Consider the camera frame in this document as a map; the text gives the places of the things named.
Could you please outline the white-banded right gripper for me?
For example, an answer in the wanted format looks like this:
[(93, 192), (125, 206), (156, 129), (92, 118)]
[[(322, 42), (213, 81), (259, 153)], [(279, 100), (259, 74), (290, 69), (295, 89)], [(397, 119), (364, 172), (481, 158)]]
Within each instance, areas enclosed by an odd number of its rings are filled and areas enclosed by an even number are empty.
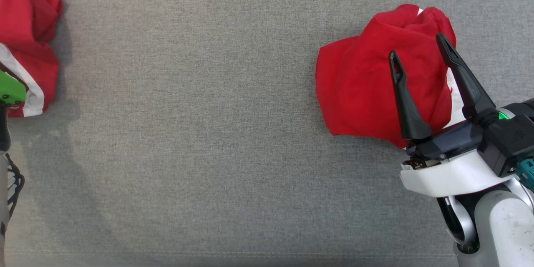
[[(444, 63), (452, 71), (462, 99), (466, 119), (480, 121), (496, 118), (496, 105), (446, 35), (436, 42)], [(393, 91), (402, 138), (423, 140), (432, 136), (408, 88), (408, 75), (395, 51), (389, 54)], [(409, 142), (409, 159), (402, 163), (400, 178), (410, 191), (430, 197), (446, 197), (479, 192), (505, 183), (513, 173), (497, 176), (477, 152), (482, 128), (463, 121), (443, 129), (418, 144)]]

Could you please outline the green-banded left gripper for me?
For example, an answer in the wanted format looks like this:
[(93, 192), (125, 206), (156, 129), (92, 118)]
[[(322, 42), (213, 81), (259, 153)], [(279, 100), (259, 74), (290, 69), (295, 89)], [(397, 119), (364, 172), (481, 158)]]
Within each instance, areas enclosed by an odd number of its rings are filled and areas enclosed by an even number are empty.
[(25, 102), (27, 91), (25, 85), (4, 71), (0, 71), (0, 105), (4, 107), (19, 106)]

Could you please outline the red shorts with white stripe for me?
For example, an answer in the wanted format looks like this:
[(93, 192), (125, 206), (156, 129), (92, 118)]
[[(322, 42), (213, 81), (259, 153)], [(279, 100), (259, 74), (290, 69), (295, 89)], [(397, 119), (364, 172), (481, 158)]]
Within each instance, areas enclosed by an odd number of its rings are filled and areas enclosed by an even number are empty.
[(11, 118), (38, 116), (55, 97), (59, 61), (51, 47), (62, 0), (0, 0), (0, 71), (25, 85)]

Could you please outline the red Bulls basketball jersey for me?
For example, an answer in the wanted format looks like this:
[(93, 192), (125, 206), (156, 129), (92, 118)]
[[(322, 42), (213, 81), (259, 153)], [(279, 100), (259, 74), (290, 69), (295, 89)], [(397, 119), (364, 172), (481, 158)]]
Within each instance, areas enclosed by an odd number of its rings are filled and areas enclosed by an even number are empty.
[(406, 146), (393, 91), (391, 51), (398, 54), (416, 107), (433, 132), (463, 121), (457, 85), (436, 43), (439, 33), (456, 46), (444, 12), (406, 3), (377, 13), (360, 35), (320, 48), (316, 94), (330, 133)]

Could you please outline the grey fabric sofa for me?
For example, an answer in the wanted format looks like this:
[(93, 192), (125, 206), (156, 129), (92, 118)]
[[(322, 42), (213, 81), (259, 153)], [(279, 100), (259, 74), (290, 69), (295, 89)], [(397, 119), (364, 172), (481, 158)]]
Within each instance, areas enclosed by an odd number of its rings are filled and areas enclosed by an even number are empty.
[(534, 0), (63, 3), (55, 99), (9, 124), (9, 267), (457, 267), (404, 152), (330, 135), (319, 48), (436, 7), (496, 105), (534, 97)]

